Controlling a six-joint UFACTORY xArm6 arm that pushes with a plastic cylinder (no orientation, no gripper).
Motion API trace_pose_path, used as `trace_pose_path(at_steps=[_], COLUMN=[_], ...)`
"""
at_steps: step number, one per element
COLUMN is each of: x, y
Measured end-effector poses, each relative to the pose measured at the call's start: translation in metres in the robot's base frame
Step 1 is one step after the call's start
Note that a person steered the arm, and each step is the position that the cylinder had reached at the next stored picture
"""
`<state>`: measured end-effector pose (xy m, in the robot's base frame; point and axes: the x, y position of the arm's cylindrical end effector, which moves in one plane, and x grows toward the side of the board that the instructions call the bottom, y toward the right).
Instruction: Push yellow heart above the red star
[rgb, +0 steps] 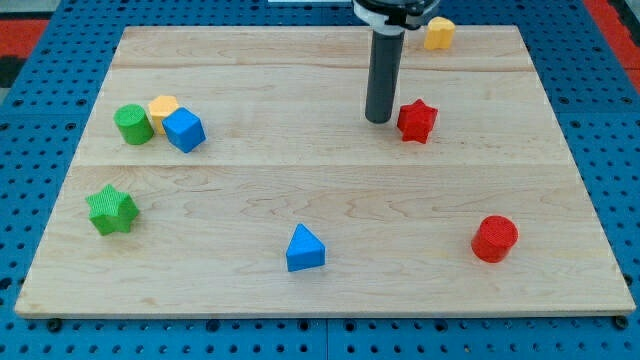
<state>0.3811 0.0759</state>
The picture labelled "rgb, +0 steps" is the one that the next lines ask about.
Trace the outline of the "black white robot arm flange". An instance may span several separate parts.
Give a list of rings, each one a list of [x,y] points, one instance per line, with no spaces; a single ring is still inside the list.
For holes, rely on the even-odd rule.
[[[417,30],[436,16],[440,0],[353,0],[353,11],[382,35]]]

